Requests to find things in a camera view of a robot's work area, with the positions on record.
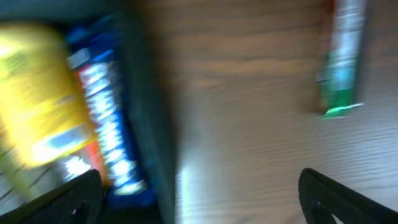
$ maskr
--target dark fabric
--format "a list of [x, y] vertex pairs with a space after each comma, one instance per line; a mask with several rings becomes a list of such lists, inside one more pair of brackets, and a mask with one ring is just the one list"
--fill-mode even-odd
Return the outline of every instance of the dark fabric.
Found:
[[0, 20], [70, 23], [107, 14], [107, 0], [1, 0]]
[[101, 208], [102, 183], [89, 170], [63, 186], [0, 216], [0, 223], [94, 223]]
[[398, 213], [306, 168], [298, 181], [301, 208], [308, 224], [398, 223]]
[[136, 134], [166, 224], [175, 222], [176, 146], [142, 15], [132, 1], [120, 1], [116, 19], [122, 30], [121, 68], [126, 74], [127, 121]]

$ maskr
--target wooden surface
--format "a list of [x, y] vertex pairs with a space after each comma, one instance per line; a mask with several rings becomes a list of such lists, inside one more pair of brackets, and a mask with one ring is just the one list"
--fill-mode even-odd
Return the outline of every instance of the wooden surface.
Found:
[[370, 3], [365, 105], [329, 121], [310, 112], [322, 0], [146, 2], [179, 130], [180, 223], [305, 223], [305, 167], [398, 210], [397, 1]]

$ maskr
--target blue wrapper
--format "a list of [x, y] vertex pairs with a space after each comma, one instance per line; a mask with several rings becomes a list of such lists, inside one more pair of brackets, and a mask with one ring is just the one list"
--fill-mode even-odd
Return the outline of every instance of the blue wrapper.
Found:
[[147, 207], [155, 194], [147, 186], [139, 156], [122, 107], [123, 85], [115, 54], [117, 32], [99, 21], [90, 27], [76, 27], [67, 40], [68, 58], [85, 95], [90, 118], [113, 186], [107, 196], [112, 207]]

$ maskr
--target black strap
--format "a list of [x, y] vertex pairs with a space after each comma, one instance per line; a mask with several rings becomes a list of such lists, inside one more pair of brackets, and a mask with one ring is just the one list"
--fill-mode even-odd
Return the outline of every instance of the black strap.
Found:
[[308, 224], [398, 223], [398, 213], [344, 185], [306, 168], [298, 181], [301, 208]]
[[0, 223], [95, 223], [101, 208], [102, 183], [89, 170], [63, 186], [0, 216]]

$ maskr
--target green package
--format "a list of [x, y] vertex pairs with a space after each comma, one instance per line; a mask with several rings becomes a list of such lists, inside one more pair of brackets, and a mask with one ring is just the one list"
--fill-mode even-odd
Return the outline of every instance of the green package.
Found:
[[364, 1], [335, 1], [330, 43], [318, 76], [320, 105], [325, 118], [343, 117], [355, 102], [358, 58], [364, 29]]

